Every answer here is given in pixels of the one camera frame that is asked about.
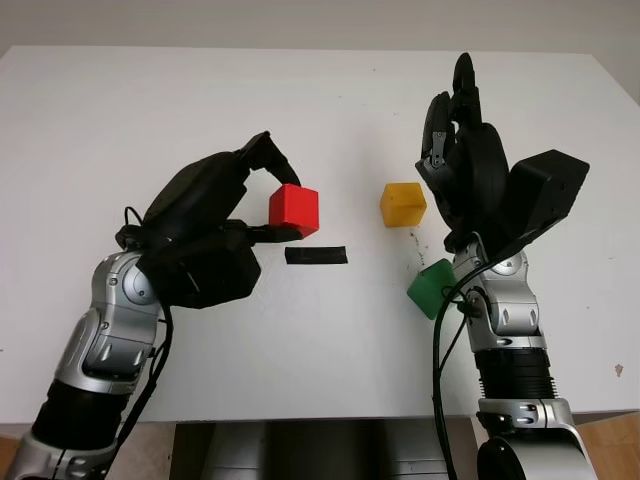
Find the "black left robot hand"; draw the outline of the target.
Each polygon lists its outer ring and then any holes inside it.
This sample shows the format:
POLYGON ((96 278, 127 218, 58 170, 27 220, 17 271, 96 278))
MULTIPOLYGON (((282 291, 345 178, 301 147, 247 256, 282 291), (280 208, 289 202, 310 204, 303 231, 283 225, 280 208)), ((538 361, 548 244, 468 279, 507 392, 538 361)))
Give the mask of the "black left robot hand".
POLYGON ((301 184, 270 133, 264 131, 238 150, 219 152, 182 168, 153 200, 142 226, 171 241, 211 233, 246 194, 250 173, 260 169, 282 184, 301 184))

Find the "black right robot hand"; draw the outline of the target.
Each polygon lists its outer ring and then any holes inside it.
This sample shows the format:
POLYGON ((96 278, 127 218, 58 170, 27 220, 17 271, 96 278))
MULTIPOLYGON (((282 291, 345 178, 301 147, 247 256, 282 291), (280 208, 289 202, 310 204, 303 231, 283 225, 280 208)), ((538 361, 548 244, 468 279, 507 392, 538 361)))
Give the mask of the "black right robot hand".
POLYGON ((482 120, 471 56, 456 61, 453 92, 435 96, 428 108, 415 167, 450 228, 445 250, 453 253, 497 209, 509 167, 500 136, 482 120))

